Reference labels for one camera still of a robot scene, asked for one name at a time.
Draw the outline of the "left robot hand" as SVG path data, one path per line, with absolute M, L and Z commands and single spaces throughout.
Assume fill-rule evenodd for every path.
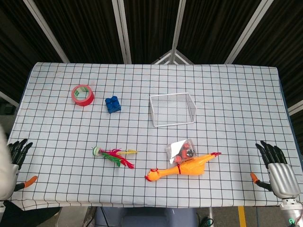
M 37 176 L 33 176 L 26 182 L 17 183 L 19 171 L 23 165 L 28 150 L 33 143 L 27 143 L 27 139 L 15 143 L 4 144 L 0 149 L 0 200 L 5 201 L 13 192 L 31 186 Z

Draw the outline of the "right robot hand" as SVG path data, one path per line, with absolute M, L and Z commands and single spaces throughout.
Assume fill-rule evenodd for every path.
M 278 146 L 272 146 L 264 141 L 255 145 L 267 169 L 269 183 L 259 180 L 254 173 L 251 173 L 253 183 L 273 192 L 280 199 L 295 199 L 301 193 L 301 190 L 283 151 Z

